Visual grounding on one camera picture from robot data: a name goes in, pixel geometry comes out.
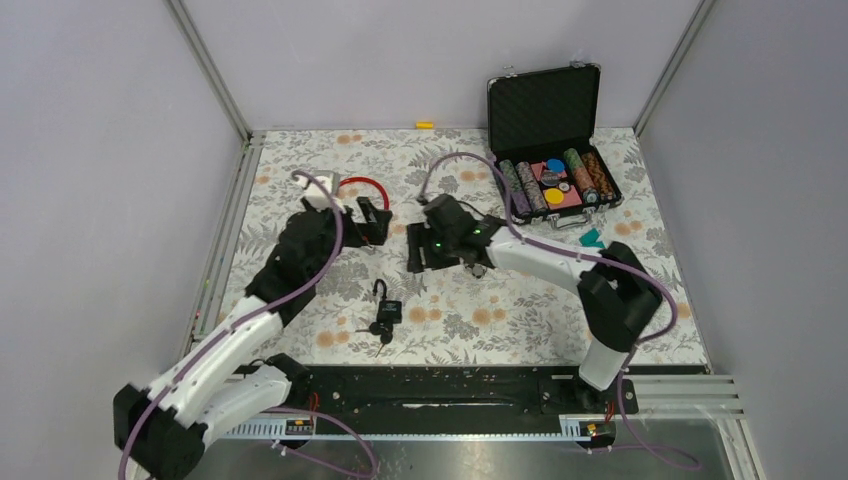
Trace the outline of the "red cable lock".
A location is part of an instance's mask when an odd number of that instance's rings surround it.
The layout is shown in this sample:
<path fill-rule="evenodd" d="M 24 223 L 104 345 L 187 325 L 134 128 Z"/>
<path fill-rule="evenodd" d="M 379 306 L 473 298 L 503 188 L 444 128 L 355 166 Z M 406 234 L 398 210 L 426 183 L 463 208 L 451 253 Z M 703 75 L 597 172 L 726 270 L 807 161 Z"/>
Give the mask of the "red cable lock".
<path fill-rule="evenodd" d="M 369 199 L 378 199 L 382 210 L 389 210 L 391 207 L 387 188 L 379 181 L 367 176 L 352 176 L 342 179 L 335 196 L 339 199 L 366 196 Z"/>

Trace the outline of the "black padlock with keys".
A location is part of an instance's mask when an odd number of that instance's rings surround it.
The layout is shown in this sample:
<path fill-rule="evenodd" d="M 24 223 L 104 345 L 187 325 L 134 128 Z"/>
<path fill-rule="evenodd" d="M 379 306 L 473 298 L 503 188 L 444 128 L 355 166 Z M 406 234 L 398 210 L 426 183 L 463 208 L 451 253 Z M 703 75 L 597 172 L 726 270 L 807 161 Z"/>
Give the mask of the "black padlock with keys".
<path fill-rule="evenodd" d="M 380 345 L 375 353 L 378 357 L 382 350 L 394 339 L 394 328 L 402 323 L 403 303 L 400 300 L 388 298 L 388 288 L 384 279 L 374 281 L 372 295 L 378 300 L 375 319 L 366 328 L 356 330 L 356 333 L 368 333 L 377 337 Z"/>

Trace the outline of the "brass padlock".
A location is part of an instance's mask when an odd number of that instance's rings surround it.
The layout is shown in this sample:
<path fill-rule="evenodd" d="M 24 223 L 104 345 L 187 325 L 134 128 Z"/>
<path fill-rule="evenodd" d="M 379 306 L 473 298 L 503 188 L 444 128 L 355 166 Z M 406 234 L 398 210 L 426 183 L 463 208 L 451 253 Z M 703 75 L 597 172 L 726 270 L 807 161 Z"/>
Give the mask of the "brass padlock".
<path fill-rule="evenodd" d="M 487 272 L 487 268 L 481 264 L 466 264 L 464 269 L 475 279 L 482 279 Z"/>

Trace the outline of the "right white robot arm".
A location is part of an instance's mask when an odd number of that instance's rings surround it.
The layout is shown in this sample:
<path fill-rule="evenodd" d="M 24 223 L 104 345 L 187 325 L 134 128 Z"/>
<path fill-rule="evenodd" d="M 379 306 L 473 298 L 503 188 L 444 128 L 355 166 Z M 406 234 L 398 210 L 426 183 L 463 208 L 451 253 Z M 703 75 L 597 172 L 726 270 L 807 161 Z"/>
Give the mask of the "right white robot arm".
<path fill-rule="evenodd" d="M 573 386 L 575 402 L 597 412 L 613 398 L 612 383 L 627 362 L 663 295 L 633 251 L 620 242 L 605 249 L 568 250 L 523 235 L 505 219 L 475 218 L 451 195 L 423 207 L 424 221 L 407 227 L 411 273 L 463 265 L 528 274 L 575 294 L 592 340 Z"/>

